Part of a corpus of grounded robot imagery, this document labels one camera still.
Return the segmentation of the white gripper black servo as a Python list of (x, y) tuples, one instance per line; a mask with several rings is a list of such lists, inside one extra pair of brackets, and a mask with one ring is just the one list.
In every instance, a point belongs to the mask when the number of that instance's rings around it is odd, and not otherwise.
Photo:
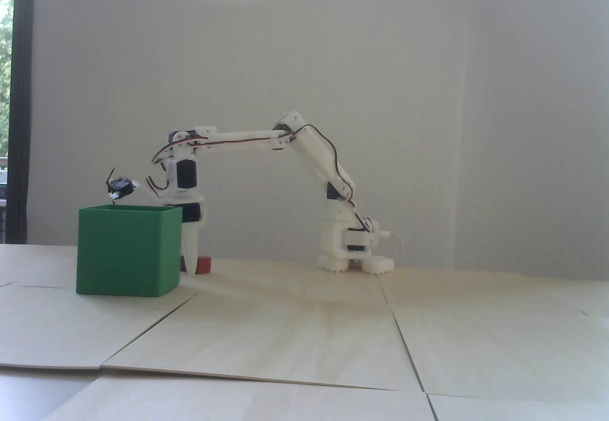
[(204, 197), (196, 189), (167, 190), (159, 196), (164, 206), (181, 208), (182, 255), (186, 272), (196, 274), (198, 264), (198, 223), (206, 219)]

